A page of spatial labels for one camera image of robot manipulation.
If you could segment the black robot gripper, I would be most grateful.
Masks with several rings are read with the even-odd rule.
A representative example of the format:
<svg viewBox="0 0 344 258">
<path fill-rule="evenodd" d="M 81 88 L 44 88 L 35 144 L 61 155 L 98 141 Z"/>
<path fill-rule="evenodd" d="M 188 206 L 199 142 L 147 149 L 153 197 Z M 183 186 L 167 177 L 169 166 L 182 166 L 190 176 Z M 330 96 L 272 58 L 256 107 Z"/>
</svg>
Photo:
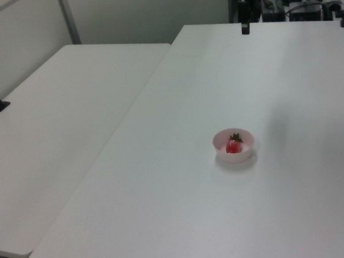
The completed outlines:
<svg viewBox="0 0 344 258">
<path fill-rule="evenodd" d="M 239 17 L 239 22 L 241 23 L 241 33 L 243 34 L 250 34 L 250 25 L 249 25 L 249 5 L 248 2 L 245 0 L 241 0 L 238 2 L 238 17 Z"/>
</svg>

